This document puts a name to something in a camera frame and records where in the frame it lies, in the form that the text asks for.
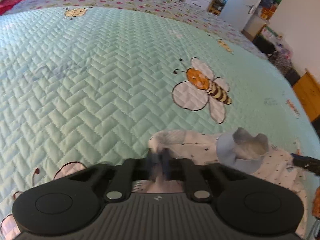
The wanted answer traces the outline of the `right hand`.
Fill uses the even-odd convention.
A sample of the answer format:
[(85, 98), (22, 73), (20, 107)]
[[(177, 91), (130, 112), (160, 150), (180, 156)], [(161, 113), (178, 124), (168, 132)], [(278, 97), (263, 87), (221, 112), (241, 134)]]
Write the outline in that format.
[(320, 220), (320, 187), (317, 188), (312, 204), (312, 215)]

